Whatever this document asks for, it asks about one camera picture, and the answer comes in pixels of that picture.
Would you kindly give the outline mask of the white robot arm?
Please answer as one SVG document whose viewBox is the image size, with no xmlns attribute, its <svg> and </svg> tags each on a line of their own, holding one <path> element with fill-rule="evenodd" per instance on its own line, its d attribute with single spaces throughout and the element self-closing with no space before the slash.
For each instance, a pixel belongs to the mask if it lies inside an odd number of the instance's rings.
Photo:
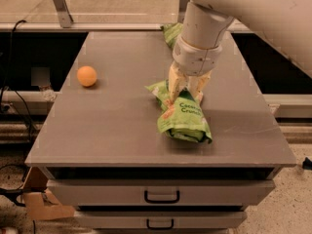
<svg viewBox="0 0 312 234">
<path fill-rule="evenodd" d="M 203 91 L 233 20 L 312 76 L 311 11 L 312 0 L 189 0 L 173 50 L 170 99 L 177 98 L 183 83 L 193 96 Z"/>
</svg>

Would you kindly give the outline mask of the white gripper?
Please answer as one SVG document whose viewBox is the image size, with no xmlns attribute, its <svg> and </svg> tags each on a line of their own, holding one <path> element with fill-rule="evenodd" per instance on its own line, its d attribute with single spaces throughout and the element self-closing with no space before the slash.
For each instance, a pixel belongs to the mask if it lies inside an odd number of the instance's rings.
<svg viewBox="0 0 312 234">
<path fill-rule="evenodd" d="M 180 93 L 180 84 L 188 77 L 187 88 L 195 98 L 211 79 L 211 70 L 216 67 L 221 46 L 212 49 L 198 49 L 177 37 L 173 49 L 174 62 L 169 69 L 169 96 L 174 102 Z"/>
</svg>

